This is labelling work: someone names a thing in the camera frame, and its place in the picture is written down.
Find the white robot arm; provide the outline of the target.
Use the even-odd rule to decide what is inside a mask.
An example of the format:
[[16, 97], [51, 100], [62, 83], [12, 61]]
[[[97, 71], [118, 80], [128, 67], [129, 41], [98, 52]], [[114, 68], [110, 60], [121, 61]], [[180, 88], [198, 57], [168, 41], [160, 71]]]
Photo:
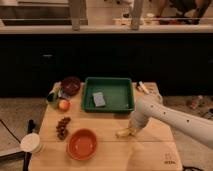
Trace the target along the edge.
[[150, 117], [178, 129], [213, 149], [213, 121], [168, 108], [151, 95], [139, 97], [131, 114], [131, 127], [143, 129]]

